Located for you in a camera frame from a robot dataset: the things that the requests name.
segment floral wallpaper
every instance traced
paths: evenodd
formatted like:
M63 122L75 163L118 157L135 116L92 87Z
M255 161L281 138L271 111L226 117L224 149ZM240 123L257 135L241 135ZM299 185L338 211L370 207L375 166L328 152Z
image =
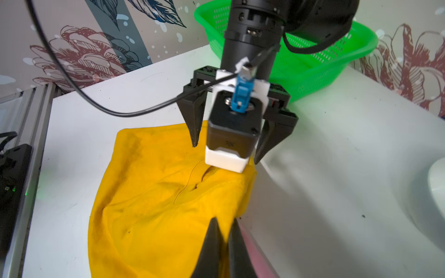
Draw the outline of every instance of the floral wallpaper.
M81 88L208 44L194 11L209 0L34 0L43 29ZM445 118L445 2L360 0L355 20L379 37L351 63ZM42 48L23 1L0 1L0 98L55 82L72 90Z
M382 35L377 49L353 67L413 103L445 116L445 37L426 31L413 39L411 27L400 25Z
M195 9L207 1L34 4L53 51L83 88L208 44L204 28L194 20ZM73 90L43 48L23 1L0 2L0 25L13 26L0 29L0 98L48 82Z
M60 37L49 44L80 88L142 67L126 42L87 27L65 26ZM32 63L46 75L34 78L34 82L41 85L54 82L65 91L72 90L43 47L31 45L30 49L38 56Z
M379 43L351 66L445 119L445 2L361 0L355 19Z

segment yellow cloth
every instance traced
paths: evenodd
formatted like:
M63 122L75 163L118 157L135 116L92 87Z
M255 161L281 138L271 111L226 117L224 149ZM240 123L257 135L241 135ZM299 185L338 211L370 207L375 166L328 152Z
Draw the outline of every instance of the yellow cloth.
M206 132L204 122L196 148L185 124L117 134L89 220L92 278L189 278L215 216L227 243L256 171L206 165Z

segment white table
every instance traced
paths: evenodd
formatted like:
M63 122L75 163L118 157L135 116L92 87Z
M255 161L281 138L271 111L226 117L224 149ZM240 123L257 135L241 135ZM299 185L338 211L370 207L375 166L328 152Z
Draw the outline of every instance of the white table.
M139 110L179 94L193 70L204 65L219 66L209 46L85 92L107 108ZM277 273L283 278L445 273L445 253L407 217L412 208L405 186L417 169L445 157L445 122L350 68L291 110L300 117L297 128L258 167L242 219ZM23 277L90 277L89 215L117 132L182 122L176 105L116 118L76 93L55 99Z

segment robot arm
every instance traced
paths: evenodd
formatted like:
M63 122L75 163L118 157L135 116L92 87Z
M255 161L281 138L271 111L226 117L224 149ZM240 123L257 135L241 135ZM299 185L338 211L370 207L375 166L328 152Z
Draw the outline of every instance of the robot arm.
M349 32L357 8L358 0L232 0L221 69L200 68L184 87L186 93L204 81L238 74L212 88L207 164L240 173L257 143L256 164L292 133L298 117L287 110L290 95L280 85L268 82L281 38L293 53L319 52ZM316 45L291 46L286 33ZM177 102L194 147L206 94L198 92Z

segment green basket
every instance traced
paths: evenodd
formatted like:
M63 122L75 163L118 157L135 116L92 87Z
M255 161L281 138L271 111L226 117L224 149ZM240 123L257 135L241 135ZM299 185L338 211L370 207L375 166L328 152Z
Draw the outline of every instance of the green basket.
M198 7L194 16L206 30L212 51L221 59L224 32L229 20L231 0L215 0ZM314 43L287 35L297 47ZM328 49L311 55L291 53L281 40L269 81L282 85L296 101L330 85L347 65L368 55L377 46L378 38L368 27L354 22L351 31Z

